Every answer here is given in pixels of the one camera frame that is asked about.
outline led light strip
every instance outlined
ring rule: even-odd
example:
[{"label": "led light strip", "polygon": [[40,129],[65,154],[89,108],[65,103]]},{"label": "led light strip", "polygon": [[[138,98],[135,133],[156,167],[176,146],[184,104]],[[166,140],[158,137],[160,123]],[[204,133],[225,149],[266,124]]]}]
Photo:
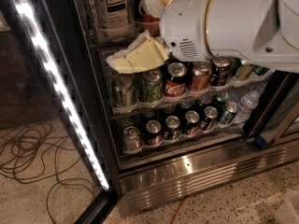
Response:
[{"label": "led light strip", "polygon": [[55,60],[53,59],[52,53],[48,49],[48,44],[46,38],[39,32],[40,26],[38,22],[36,21],[36,16],[34,14],[34,11],[32,10],[30,6],[29,0],[19,0],[18,4],[15,4],[15,7],[18,11],[18,13],[22,17],[26,17],[26,21],[28,21],[30,28],[32,29],[32,32],[34,35],[32,35],[30,38],[36,47],[36,51],[43,54],[42,61],[46,71],[49,75],[53,76],[53,86],[56,92],[60,95],[63,107],[66,113],[68,114],[68,117],[73,124],[75,131],[78,135],[78,138],[80,140],[80,143],[82,144],[83,148],[85,149],[86,154],[88,155],[88,158],[93,166],[94,171],[96,172],[97,177],[99,178],[99,181],[103,187],[103,189],[109,189],[109,184],[107,183],[107,180],[105,178],[105,175],[103,173],[103,170],[99,164],[98,159],[96,158],[92,144],[87,137],[87,134],[83,128],[82,122],[78,116],[78,112],[76,111],[75,105],[72,102],[72,99],[70,98],[70,94],[64,84],[64,81],[62,79],[62,76],[59,72],[58,65],[56,64]]}]

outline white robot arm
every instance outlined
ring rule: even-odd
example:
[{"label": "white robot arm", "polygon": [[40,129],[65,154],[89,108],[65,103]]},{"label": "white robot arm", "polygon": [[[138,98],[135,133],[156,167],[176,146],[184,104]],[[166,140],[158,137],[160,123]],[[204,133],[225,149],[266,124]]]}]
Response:
[{"label": "white robot arm", "polygon": [[237,57],[299,73],[299,0],[175,0],[160,30],[181,61]]}]

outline plastic bottle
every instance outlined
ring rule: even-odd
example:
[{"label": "plastic bottle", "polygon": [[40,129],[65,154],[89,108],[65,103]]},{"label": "plastic bottle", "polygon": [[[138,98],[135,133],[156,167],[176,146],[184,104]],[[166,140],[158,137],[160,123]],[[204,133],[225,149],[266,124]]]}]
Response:
[{"label": "plastic bottle", "polygon": [[239,110],[235,116],[234,123],[244,123],[249,119],[250,113],[259,104],[260,95],[258,91],[251,91],[242,96],[238,104]]}]

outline clear plastic bottle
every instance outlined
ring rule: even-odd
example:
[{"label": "clear plastic bottle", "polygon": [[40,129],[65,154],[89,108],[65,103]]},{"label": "clear plastic bottle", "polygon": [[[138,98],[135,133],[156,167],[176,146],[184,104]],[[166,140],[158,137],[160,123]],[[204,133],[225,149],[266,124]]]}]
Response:
[{"label": "clear plastic bottle", "polygon": [[244,123],[249,119],[250,113],[259,104],[260,93],[258,91],[251,91],[242,96],[241,101],[238,104],[239,110],[234,118],[234,123]]}]

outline stainless steel base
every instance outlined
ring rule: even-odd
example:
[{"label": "stainless steel base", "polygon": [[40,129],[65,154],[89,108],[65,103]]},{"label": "stainless steel base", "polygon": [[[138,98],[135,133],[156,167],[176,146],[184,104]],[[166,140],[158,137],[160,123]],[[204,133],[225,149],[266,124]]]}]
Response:
[{"label": "stainless steel base", "polygon": [[122,178],[119,210],[124,217],[297,159],[298,140],[266,150],[247,140],[210,147]]}]

